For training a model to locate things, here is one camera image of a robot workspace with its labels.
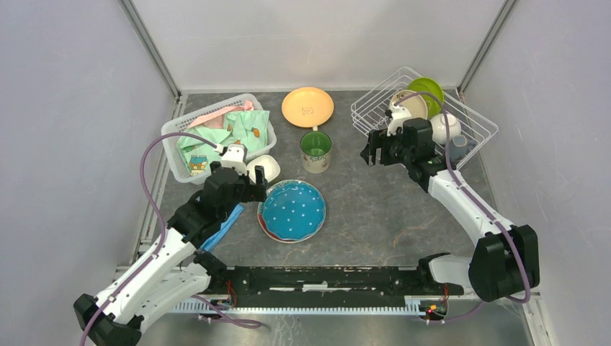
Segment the cream floral plate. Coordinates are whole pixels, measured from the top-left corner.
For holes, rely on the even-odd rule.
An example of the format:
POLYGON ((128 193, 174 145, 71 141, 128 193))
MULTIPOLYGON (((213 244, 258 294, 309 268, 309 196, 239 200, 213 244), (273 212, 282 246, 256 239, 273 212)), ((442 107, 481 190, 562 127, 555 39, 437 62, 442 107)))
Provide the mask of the cream floral plate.
POLYGON ((412 117, 418 117, 426 120, 428 118, 428 107, 423 96, 416 95, 400 102, 401 99, 412 94, 414 94, 414 91, 408 89, 403 89, 396 92, 390 99, 389 109, 391 112, 407 110, 412 117))

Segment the green interior mug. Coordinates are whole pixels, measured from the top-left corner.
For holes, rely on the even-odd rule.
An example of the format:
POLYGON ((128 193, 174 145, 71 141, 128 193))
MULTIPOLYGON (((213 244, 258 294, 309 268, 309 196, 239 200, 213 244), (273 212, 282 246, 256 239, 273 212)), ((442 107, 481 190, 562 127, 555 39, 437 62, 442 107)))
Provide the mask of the green interior mug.
POLYGON ((325 172, 331 164, 331 149, 329 135, 314 126, 300 140, 303 168, 313 174, 325 172))

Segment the white round bowl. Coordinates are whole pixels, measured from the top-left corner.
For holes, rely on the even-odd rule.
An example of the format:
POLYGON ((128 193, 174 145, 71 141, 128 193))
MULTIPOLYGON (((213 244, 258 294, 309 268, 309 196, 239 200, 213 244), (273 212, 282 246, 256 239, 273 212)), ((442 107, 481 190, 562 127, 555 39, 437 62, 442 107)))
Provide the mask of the white round bowl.
POLYGON ((454 139, 462 133, 461 122, 451 113, 440 113, 429 120, 432 127, 432 140, 444 146, 447 139, 454 139))

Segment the lime green plate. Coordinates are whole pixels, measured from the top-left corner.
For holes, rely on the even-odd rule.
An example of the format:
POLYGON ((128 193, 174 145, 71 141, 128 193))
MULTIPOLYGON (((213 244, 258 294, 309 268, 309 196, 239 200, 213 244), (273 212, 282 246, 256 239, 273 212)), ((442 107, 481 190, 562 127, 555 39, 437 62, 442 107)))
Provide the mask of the lime green plate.
POLYGON ((437 101, 435 101, 430 95, 423 94, 422 97, 427 104, 428 115, 427 118, 431 119, 435 115, 442 111, 442 105, 444 103, 444 92, 441 86, 434 80, 428 77, 420 77, 414 79, 409 85, 408 90, 414 92, 428 92, 432 94, 437 101))

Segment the small white blue cup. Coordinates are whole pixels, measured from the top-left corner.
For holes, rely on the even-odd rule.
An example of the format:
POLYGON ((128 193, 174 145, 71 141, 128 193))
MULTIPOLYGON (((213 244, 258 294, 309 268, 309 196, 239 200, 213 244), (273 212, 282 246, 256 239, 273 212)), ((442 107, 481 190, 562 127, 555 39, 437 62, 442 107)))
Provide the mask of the small white blue cup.
POLYGON ((449 145, 450 161, 457 164, 464 159, 476 146, 477 142, 464 135, 454 137, 449 145))

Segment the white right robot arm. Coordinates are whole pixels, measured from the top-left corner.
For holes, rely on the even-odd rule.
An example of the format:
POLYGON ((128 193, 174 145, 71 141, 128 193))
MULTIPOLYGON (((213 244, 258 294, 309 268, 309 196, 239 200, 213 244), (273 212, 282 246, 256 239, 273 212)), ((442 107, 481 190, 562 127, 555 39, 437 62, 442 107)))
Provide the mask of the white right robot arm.
POLYGON ((475 245, 470 257, 442 253, 419 260, 418 289, 434 294, 447 283, 470 288, 485 302, 528 302, 540 283, 538 235, 486 203, 451 161, 437 153, 432 136, 428 121, 408 119, 395 133, 371 131, 360 153, 369 165, 403 165, 411 180, 445 207, 475 245))

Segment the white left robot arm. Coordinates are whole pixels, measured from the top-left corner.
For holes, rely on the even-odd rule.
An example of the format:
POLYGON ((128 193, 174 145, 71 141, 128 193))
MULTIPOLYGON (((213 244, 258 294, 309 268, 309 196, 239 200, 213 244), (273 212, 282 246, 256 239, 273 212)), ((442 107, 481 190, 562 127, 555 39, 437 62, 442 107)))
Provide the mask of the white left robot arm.
POLYGON ((145 254, 104 290, 77 298, 73 308, 83 331, 81 344, 91 340, 96 345, 137 345, 147 329, 184 299, 225 288, 224 271, 199 259, 171 280, 164 278, 216 235, 239 204, 265 200, 265 169, 257 166, 252 171, 254 179, 214 163, 202 189, 162 222, 160 236, 145 254))

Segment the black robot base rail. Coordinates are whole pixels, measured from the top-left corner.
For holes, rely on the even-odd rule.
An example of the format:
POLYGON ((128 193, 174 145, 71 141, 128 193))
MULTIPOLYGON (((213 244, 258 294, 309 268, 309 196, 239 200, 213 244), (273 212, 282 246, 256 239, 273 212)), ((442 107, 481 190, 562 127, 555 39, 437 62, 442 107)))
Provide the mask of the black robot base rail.
POLYGON ((229 267, 209 252, 193 262, 211 276, 203 293, 236 298, 239 308, 390 308, 407 296, 464 293, 414 267, 229 267))

